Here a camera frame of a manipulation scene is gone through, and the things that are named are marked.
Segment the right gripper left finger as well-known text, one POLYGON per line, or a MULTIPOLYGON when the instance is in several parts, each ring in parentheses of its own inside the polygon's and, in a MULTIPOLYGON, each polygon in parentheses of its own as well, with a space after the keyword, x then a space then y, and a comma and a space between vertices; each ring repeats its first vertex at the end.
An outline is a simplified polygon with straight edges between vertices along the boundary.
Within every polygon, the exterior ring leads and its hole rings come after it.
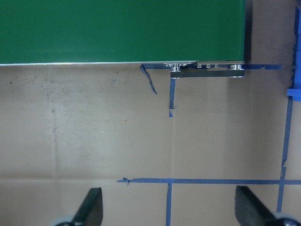
POLYGON ((74 215, 72 226, 100 226, 103 220, 102 189, 91 188, 78 211, 74 215))

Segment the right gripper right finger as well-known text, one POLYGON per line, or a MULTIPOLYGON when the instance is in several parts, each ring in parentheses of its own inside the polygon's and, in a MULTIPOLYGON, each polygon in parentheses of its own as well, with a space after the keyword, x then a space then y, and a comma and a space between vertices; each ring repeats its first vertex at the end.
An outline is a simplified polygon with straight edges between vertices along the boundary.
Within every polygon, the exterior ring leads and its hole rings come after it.
POLYGON ((237 186, 235 216, 241 226, 279 226, 280 221, 247 186, 237 186))

